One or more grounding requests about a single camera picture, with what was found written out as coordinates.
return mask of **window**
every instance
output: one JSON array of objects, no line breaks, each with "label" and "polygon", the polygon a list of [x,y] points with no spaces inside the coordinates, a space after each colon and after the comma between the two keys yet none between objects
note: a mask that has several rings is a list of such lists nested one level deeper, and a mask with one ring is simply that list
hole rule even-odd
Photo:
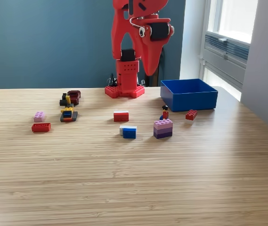
[{"label": "window", "polygon": [[208,31],[251,43],[258,0],[211,0]]},{"label": "window", "polygon": [[206,0],[200,79],[210,85],[219,81],[224,87],[226,83],[242,90],[257,3],[258,0]]},{"label": "window", "polygon": [[231,86],[229,83],[221,79],[218,75],[216,75],[214,72],[212,72],[208,68],[205,68],[204,70],[204,82],[206,82],[210,86],[222,87],[232,96],[234,96],[238,101],[241,101],[242,93],[236,88],[234,88],[233,86]]}]

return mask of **window blind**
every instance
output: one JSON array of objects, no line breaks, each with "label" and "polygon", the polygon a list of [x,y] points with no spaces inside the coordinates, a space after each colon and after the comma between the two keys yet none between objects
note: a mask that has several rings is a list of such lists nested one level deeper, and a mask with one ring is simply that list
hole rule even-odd
[{"label": "window blind", "polygon": [[213,46],[227,54],[234,55],[240,59],[248,60],[249,46],[240,44],[231,40],[219,40],[219,38],[213,35],[205,35],[205,44]]}]

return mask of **pink and purple lego stack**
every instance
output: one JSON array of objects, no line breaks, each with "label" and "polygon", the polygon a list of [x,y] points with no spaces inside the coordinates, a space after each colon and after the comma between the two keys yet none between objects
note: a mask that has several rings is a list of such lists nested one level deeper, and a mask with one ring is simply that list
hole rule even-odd
[{"label": "pink and purple lego stack", "polygon": [[172,136],[173,123],[170,119],[154,122],[154,137],[157,139]]}]

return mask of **window frame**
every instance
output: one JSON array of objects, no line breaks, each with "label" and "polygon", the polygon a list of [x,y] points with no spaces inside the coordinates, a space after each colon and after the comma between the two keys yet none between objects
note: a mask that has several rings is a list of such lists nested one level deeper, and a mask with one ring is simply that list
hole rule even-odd
[{"label": "window frame", "polygon": [[211,0],[206,0],[201,53],[200,53],[201,67],[200,67],[199,78],[201,80],[204,80],[204,71],[205,68],[208,67],[208,69],[217,73],[220,78],[222,78],[223,80],[234,86],[236,89],[242,90],[247,61],[232,56],[231,54],[228,54],[225,51],[222,51],[213,46],[209,46],[205,43],[205,36],[210,35],[215,38],[218,38],[220,41],[226,39],[228,42],[250,47],[250,43],[246,43],[216,33],[219,30],[223,0],[216,0],[216,1],[217,4],[215,8],[214,24],[213,24],[213,31],[215,32],[210,32],[208,31],[208,25],[211,10]]}]

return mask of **yellow lego piece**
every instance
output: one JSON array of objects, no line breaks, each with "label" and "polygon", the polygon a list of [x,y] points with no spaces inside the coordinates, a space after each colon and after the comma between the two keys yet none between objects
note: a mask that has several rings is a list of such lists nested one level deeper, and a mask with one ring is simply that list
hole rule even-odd
[{"label": "yellow lego piece", "polygon": [[70,104],[69,106],[66,106],[64,109],[60,110],[61,113],[63,113],[64,111],[74,111],[74,105]]},{"label": "yellow lego piece", "polygon": [[67,101],[68,104],[71,104],[71,98],[70,98],[70,96],[66,96],[66,101]]}]

